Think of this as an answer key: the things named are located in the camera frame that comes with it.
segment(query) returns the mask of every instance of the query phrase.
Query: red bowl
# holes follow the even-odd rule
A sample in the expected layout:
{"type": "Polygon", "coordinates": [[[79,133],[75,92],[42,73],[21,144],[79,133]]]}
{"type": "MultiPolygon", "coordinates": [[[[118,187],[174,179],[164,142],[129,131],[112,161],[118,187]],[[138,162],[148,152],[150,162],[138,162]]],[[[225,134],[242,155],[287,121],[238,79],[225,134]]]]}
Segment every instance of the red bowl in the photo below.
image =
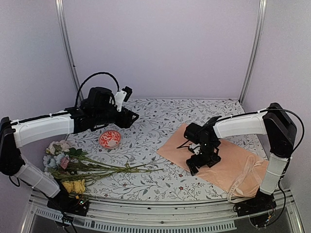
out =
{"type": "Polygon", "coordinates": [[[121,142],[121,134],[115,130],[108,130],[100,135],[98,141],[105,149],[113,149],[121,142]]]}

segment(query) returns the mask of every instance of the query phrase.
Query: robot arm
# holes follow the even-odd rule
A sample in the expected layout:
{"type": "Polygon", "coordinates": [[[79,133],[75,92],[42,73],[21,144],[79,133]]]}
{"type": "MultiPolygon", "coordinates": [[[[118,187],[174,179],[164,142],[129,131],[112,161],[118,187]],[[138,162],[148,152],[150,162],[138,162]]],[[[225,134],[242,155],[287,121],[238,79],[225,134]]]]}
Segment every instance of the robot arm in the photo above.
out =
{"type": "Polygon", "coordinates": [[[122,107],[132,89],[126,87],[115,96],[103,87],[90,89],[88,98],[79,108],[67,108],[58,113],[38,116],[25,120],[10,120],[5,117],[0,122],[0,172],[15,176],[32,187],[38,188],[62,208],[68,205],[68,193],[53,178],[32,165],[21,155],[19,148],[44,138],[70,133],[80,133],[103,128],[114,123],[120,128],[129,128],[138,115],[122,107]]]}
{"type": "Polygon", "coordinates": [[[246,205],[240,204],[238,214],[242,216],[274,207],[273,192],[285,174],[294,149],[297,132],[295,124],[278,103],[272,103],[268,109],[256,113],[219,118],[219,116],[211,118],[204,126],[192,123],[186,128],[184,137],[194,144],[199,144],[189,148],[194,152],[194,155],[187,160],[191,174],[196,174],[198,168],[204,165],[212,167],[220,162],[221,158],[218,156],[220,138],[243,134],[266,134],[271,155],[265,177],[256,197],[248,200],[246,205]]]}

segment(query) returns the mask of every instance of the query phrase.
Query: white wall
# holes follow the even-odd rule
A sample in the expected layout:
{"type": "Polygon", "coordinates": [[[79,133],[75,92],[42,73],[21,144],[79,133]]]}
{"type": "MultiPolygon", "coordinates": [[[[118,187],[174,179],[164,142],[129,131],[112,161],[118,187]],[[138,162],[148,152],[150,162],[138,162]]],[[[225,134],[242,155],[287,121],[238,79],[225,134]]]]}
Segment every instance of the white wall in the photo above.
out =
{"type": "MultiPolygon", "coordinates": [[[[23,119],[74,104],[75,90],[61,40],[55,1],[2,0],[0,4],[0,118],[23,119]]],[[[42,166],[37,142],[22,152],[42,166]]],[[[0,232],[17,233],[30,189],[0,174],[0,232]]]]}
{"type": "MultiPolygon", "coordinates": [[[[238,99],[259,0],[64,1],[78,77],[114,74],[135,98],[238,99]]],[[[85,85],[115,90],[109,77],[85,85]]]]}
{"type": "Polygon", "coordinates": [[[268,1],[258,57],[244,106],[252,111],[276,101],[283,108],[296,112],[305,123],[305,139],[293,155],[286,183],[294,195],[306,232],[311,232],[310,94],[311,1],[268,1]]]}

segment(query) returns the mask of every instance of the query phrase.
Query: peach cloth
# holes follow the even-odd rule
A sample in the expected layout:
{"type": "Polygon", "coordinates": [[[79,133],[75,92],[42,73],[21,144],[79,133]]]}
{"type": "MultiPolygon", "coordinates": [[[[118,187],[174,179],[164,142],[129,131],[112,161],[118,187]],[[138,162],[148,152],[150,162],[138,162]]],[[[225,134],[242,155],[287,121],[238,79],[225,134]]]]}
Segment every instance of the peach cloth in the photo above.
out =
{"type": "MultiPolygon", "coordinates": [[[[189,171],[186,160],[193,153],[187,148],[176,149],[185,142],[183,135],[186,127],[187,124],[183,124],[157,153],[189,171]]],[[[211,168],[203,166],[196,176],[227,191],[229,201],[233,195],[238,197],[255,196],[264,178],[268,161],[264,161],[259,156],[223,139],[221,139],[218,155],[221,157],[219,163],[211,168]]]]}

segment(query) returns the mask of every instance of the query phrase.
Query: tabletop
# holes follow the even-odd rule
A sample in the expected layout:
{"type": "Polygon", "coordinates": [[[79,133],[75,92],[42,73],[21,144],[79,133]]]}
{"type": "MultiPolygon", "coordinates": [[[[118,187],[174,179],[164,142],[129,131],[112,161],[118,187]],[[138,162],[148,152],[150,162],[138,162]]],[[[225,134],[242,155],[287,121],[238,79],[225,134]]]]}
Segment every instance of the tabletop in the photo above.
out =
{"type": "MultiPolygon", "coordinates": [[[[86,194],[124,200],[193,201],[223,199],[227,192],[204,181],[161,157],[156,151],[182,123],[206,123],[214,116],[244,113],[236,100],[129,100],[125,107],[139,114],[130,129],[109,125],[94,132],[71,134],[68,140],[87,151],[94,160],[111,165],[148,164],[151,173],[117,173],[86,188],[86,194]],[[102,148],[98,138],[106,130],[121,133],[120,145],[113,150],[102,148]]],[[[241,135],[227,140],[267,159],[256,135],[241,135]]]]}

